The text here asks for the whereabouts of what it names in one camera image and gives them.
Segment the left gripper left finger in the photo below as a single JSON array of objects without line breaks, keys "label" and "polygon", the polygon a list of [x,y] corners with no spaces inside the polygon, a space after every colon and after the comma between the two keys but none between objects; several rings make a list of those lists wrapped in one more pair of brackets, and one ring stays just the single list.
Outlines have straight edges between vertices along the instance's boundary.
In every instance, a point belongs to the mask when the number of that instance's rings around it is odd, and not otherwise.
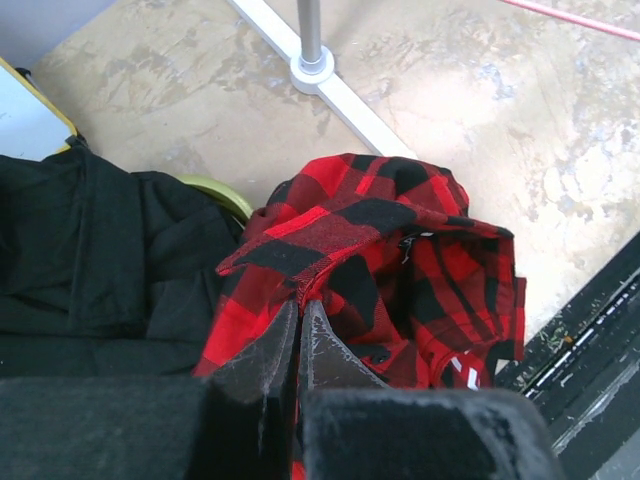
[{"label": "left gripper left finger", "polygon": [[288,300],[265,332],[209,380],[238,403],[280,398],[288,387],[295,385],[299,344],[299,308],[295,300]]}]

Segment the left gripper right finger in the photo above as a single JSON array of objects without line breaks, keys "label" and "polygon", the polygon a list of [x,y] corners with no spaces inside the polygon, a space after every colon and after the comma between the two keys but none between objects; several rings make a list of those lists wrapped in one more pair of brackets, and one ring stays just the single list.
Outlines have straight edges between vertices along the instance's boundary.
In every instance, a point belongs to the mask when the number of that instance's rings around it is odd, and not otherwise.
[{"label": "left gripper right finger", "polygon": [[320,301],[302,320],[298,392],[314,389],[389,389],[334,333]]}]

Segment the red black plaid shirt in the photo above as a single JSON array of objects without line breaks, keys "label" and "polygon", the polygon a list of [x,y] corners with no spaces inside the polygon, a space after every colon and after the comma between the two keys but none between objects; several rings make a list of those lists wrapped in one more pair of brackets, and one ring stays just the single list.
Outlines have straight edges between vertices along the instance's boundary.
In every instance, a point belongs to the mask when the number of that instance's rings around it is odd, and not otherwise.
[{"label": "red black plaid shirt", "polygon": [[[256,211],[224,279],[195,372],[208,380],[191,479],[519,479],[512,418],[488,393],[519,358],[514,238],[473,219],[444,168],[343,154],[309,163]],[[295,385],[232,401],[209,377],[288,300],[320,301],[389,389]]]}]

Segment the single pink hanger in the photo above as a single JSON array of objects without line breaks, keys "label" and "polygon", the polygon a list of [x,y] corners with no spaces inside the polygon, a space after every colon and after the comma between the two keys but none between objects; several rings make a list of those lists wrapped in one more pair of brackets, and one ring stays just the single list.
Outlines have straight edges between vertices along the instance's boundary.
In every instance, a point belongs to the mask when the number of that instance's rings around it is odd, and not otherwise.
[{"label": "single pink hanger", "polygon": [[604,34],[619,37],[625,40],[640,41],[640,34],[638,32],[618,27],[612,24],[608,24],[602,21],[590,19],[584,16],[580,16],[574,13],[559,10],[553,7],[542,5],[533,1],[520,1],[520,0],[501,0],[502,3],[510,6],[531,11],[537,14],[541,14],[556,20],[565,21],[573,25],[581,26],[591,30],[595,30]]}]

